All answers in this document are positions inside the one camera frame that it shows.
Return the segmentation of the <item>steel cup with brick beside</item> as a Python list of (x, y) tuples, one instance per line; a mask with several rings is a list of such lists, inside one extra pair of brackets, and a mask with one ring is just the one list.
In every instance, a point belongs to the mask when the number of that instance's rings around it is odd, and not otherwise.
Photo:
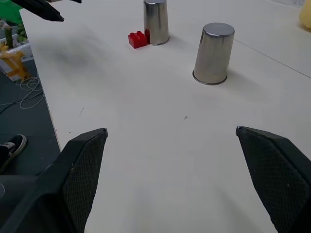
[(150, 45), (169, 41), (167, 0), (143, 0), (144, 32)]

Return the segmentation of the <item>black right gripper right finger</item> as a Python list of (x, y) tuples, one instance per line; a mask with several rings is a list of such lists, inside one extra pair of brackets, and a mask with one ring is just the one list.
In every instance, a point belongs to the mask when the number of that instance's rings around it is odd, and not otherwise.
[(253, 186), (278, 233), (311, 233), (311, 160), (289, 139), (236, 128)]

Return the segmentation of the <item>pale yellow object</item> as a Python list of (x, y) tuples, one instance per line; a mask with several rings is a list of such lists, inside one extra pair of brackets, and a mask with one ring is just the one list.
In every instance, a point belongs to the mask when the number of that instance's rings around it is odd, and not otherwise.
[(311, 32), (311, 0), (305, 0), (299, 14), (299, 26)]

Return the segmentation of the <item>red toy building brick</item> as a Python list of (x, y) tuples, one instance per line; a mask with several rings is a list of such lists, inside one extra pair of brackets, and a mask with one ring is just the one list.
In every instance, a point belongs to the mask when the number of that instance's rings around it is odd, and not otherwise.
[(136, 33), (130, 33), (128, 35), (128, 41), (134, 49), (138, 49), (148, 45), (147, 37), (141, 31), (137, 31)]

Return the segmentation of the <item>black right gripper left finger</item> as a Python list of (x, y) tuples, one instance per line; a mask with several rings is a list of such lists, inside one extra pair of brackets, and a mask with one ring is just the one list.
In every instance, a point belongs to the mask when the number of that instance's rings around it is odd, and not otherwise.
[(39, 175), (0, 175), (0, 233), (85, 233), (107, 137), (75, 137)]

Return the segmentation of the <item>black and white sneaker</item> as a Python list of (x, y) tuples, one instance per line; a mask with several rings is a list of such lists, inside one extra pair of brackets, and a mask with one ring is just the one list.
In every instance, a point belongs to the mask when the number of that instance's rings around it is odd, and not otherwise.
[(15, 135), (9, 141), (0, 145), (0, 174), (24, 150), (26, 145), (27, 138), (21, 134)]

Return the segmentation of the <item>steel cup standing alone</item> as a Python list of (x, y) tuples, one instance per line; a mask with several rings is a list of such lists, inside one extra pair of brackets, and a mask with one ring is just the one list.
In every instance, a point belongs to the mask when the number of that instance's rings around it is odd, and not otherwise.
[(235, 29), (213, 22), (202, 29), (193, 77), (200, 83), (218, 85), (226, 81)]

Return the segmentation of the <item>green stalk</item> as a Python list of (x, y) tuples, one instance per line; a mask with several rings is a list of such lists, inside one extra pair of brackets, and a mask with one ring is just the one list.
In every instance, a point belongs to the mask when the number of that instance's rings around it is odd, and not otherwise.
[(13, 48), (13, 38), (12, 38), (12, 28), (11, 26), (5, 26), (4, 27), (4, 35), (6, 39), (6, 46), (8, 46), (9, 49)]

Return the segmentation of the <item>white box with yellow tape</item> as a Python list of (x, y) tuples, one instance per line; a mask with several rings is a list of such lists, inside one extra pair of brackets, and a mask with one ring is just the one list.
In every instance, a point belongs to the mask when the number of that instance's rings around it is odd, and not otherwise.
[(4, 42), (0, 42), (0, 71), (11, 81), (25, 81), (31, 77), (30, 72), (23, 64), (23, 60), (29, 57), (25, 51), (9, 49)]

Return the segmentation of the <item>green cloth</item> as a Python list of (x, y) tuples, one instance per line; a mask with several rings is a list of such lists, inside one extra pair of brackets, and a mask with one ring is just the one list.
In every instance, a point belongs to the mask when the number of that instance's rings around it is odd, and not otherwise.
[(21, 6), (10, 0), (0, 0), (0, 18), (15, 24), (22, 23), (20, 15)]

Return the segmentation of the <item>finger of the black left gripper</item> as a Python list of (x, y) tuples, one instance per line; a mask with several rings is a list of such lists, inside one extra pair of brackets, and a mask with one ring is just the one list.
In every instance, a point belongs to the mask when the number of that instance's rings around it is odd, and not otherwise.
[(45, 0), (14, 0), (14, 3), (48, 21), (63, 22), (60, 12)]

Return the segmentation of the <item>green banana bunch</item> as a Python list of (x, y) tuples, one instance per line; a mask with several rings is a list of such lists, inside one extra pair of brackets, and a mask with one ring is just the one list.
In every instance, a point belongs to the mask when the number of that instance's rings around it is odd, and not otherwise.
[(17, 42), (21, 43), (21, 42), (26, 42), (28, 40), (27, 34), (26, 34), (26, 30), (24, 27), (24, 24), (18, 24), (17, 26)]

